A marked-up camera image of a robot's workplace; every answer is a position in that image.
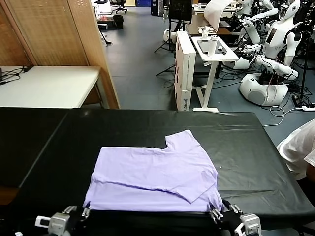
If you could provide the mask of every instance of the white bottle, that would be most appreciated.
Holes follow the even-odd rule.
[[[218,36],[212,35],[211,39],[209,40],[209,49],[208,49],[209,57],[213,57],[216,53],[218,38],[219,38]]]

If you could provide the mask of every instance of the power strip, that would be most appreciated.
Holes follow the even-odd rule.
[[[305,112],[315,112],[315,107],[302,106],[302,109]]]

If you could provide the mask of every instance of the white box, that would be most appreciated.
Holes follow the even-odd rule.
[[[187,32],[177,32],[174,91],[179,111],[188,111],[190,107],[195,59],[196,51]]]

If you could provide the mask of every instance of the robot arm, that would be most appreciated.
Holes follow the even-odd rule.
[[[269,71],[275,71],[277,74],[280,74],[288,80],[294,80],[299,76],[299,73],[290,66],[265,58],[262,55],[258,55],[254,62],[257,65],[264,65]]]
[[[250,15],[252,11],[253,0],[242,0],[242,9],[237,11],[236,14],[238,16],[245,14]]]
[[[210,216],[221,230],[234,236],[262,236],[260,219],[255,214],[244,214],[240,208],[222,199],[228,211],[218,211],[210,204]]]
[[[269,32],[271,26],[272,26],[275,22],[277,22],[277,20],[270,21],[270,22],[268,22],[268,23],[266,24],[267,32]]]
[[[244,19],[242,20],[242,24],[244,26],[244,29],[245,29],[246,33],[248,34],[248,36],[251,39],[253,44],[260,43],[259,34],[258,34],[253,23],[258,21],[258,20],[264,19],[266,17],[276,15],[279,11],[277,8],[274,8],[274,6],[272,5],[272,3],[269,0],[259,0],[259,1],[267,9],[269,9],[269,11],[259,13],[255,16],[253,16],[252,18],[244,17]]]
[[[251,18],[251,21],[256,22],[256,21],[264,19],[266,17],[276,15],[278,12],[279,12],[279,10],[277,8],[272,8],[269,11],[266,11],[266,12],[263,12],[263,13],[259,13],[259,14],[255,15],[255,16],[253,16]]]
[[[284,64],[291,65],[295,56],[295,51],[299,43],[301,42],[302,34],[300,32],[290,32],[286,37],[286,52],[284,58]]]

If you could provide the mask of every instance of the desk leg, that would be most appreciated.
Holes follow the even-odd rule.
[[[221,68],[222,68],[222,61],[219,62],[218,66],[217,66],[217,70],[216,70],[216,75],[215,78],[217,79],[220,75],[221,72]]]
[[[196,88],[197,95],[201,104],[201,108],[194,108],[193,111],[210,111],[210,112],[218,111],[217,108],[208,108],[210,93],[211,93],[213,81],[215,80],[215,74],[216,74],[216,69],[217,69],[218,64],[219,64],[218,61],[213,61],[211,64],[205,95],[202,94],[201,88]]]
[[[102,82],[101,76],[99,76],[99,78],[97,79],[96,88],[97,88],[98,96],[101,99],[101,106],[102,106],[102,108],[108,109],[109,106],[108,106],[108,103],[107,103],[106,93],[105,93],[105,90],[104,90],[104,86],[103,86],[103,82]]]

